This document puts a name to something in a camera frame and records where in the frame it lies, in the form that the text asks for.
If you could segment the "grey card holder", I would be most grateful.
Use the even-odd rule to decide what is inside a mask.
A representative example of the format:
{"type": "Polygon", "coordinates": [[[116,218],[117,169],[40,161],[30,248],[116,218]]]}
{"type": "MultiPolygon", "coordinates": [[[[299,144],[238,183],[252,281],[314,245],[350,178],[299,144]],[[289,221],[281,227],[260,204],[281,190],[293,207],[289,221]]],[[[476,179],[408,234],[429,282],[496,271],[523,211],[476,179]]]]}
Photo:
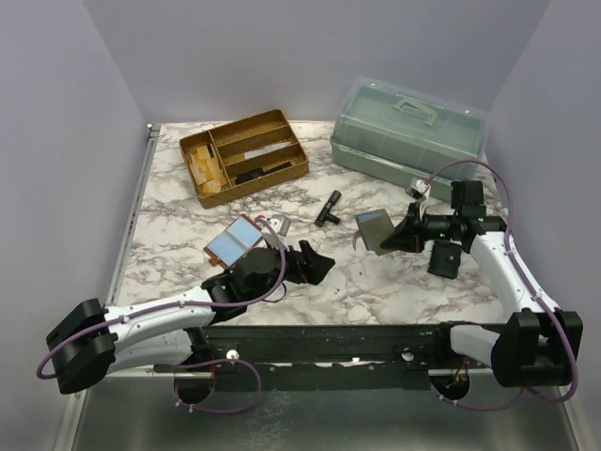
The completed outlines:
{"type": "Polygon", "coordinates": [[[357,250],[359,240],[363,241],[364,247],[377,256],[383,256],[392,252],[384,249],[381,243],[394,232],[394,226],[389,213],[385,209],[372,210],[355,216],[358,230],[353,235],[352,248],[357,250]]]}

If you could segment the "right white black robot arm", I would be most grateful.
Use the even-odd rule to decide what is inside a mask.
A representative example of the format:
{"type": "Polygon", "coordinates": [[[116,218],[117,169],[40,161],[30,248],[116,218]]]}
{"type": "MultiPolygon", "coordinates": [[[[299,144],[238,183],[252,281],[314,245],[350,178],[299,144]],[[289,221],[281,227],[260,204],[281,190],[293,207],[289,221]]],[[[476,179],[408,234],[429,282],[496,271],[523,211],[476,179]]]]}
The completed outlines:
{"type": "Polygon", "coordinates": [[[478,324],[449,326],[447,336],[432,345],[434,361],[451,368],[470,357],[490,367],[503,387],[576,384],[582,320],[562,310],[536,282],[506,222],[487,214],[482,183],[452,183],[451,215],[426,212],[430,186],[425,180],[414,179],[407,192],[414,200],[382,248],[421,253],[429,241],[459,244],[485,274],[509,317],[497,332],[478,324]]]}

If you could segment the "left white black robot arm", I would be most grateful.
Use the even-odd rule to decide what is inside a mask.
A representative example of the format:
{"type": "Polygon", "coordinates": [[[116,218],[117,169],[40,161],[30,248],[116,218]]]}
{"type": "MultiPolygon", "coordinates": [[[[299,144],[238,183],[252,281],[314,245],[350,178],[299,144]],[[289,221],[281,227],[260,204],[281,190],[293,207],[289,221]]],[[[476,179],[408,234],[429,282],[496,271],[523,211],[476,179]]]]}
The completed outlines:
{"type": "Polygon", "coordinates": [[[300,247],[259,247],[232,268],[179,295],[127,307],[97,299],[79,303],[46,337],[49,353],[37,369],[63,395],[83,391],[108,374],[139,365],[201,369],[207,346],[187,330],[225,322],[267,300],[283,282],[319,285],[335,261],[308,241],[300,247]]]}

